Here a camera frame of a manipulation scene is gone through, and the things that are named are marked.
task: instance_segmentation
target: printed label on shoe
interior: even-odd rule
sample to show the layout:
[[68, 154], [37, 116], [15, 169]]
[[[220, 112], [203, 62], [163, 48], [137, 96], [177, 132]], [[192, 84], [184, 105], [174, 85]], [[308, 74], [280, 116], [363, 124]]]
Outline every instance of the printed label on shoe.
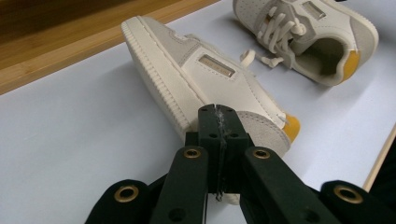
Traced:
[[209, 55], [202, 56], [198, 62], [203, 63], [204, 65], [208, 66], [209, 68], [215, 70], [216, 72], [226, 76], [231, 77], [235, 71], [230, 67], [226, 66], [225, 64], [219, 62], [218, 60], [210, 57]]
[[322, 10], [320, 10], [320, 8], [315, 6], [315, 4], [313, 4], [311, 1], [304, 2], [303, 7], [317, 21], [326, 17], [326, 13], [324, 13]]

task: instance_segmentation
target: shoe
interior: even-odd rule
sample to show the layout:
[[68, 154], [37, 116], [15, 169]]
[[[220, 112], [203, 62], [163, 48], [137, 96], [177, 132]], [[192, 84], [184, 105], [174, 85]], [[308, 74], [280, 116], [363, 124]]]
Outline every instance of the shoe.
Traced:
[[227, 105], [237, 111], [256, 146], [279, 155], [289, 149], [299, 121], [282, 111], [240, 63], [197, 36], [178, 35], [149, 17], [133, 17], [121, 28], [148, 90], [182, 139], [197, 131], [200, 107]]
[[362, 15], [333, 0], [233, 0], [237, 19], [285, 64], [318, 83], [349, 79], [375, 52], [378, 32]]

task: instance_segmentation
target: white tabletop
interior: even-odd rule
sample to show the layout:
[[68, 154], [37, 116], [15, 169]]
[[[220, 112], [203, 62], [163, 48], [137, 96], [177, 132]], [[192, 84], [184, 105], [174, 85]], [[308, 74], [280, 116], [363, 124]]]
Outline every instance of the white tabletop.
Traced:
[[[349, 0], [377, 27], [374, 57], [326, 88], [280, 65], [250, 69], [302, 129], [284, 157], [307, 184], [363, 185], [396, 121], [394, 1]], [[264, 52], [221, 1], [169, 26], [238, 60]], [[0, 223], [83, 223], [123, 179], [151, 183], [183, 146], [146, 90], [125, 44], [0, 96]], [[207, 223], [244, 223], [239, 206], [211, 196]]]

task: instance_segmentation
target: white shoelace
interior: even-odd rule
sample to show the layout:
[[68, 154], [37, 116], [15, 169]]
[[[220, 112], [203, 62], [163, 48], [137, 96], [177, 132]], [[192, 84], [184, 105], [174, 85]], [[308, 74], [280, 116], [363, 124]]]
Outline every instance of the white shoelace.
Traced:
[[[281, 27], [280, 23], [286, 18], [286, 15], [284, 13], [279, 13], [274, 18], [276, 10], [277, 7], [272, 7], [270, 9], [268, 15], [271, 20], [265, 28], [264, 33], [262, 31], [257, 33], [259, 42], [268, 46], [268, 49], [274, 54], [276, 53], [275, 46], [278, 46], [284, 51], [288, 50], [289, 40], [292, 39], [292, 34], [304, 35], [306, 33], [305, 26], [300, 23], [298, 18], [294, 18], [294, 21], [287, 21]], [[241, 64], [248, 67], [253, 62], [254, 58], [258, 58], [262, 63], [267, 64], [271, 68], [276, 67], [279, 63], [284, 61], [282, 57], [270, 59], [262, 55], [257, 55], [253, 49], [249, 49], [241, 55]]]

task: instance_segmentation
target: shoe lining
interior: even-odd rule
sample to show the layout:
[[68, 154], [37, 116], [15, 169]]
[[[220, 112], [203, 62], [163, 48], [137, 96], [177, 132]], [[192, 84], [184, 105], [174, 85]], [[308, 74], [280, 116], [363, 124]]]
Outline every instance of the shoe lining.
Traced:
[[333, 76], [343, 55], [344, 49], [340, 42], [323, 38], [317, 40], [304, 53], [296, 56], [296, 62], [310, 74]]

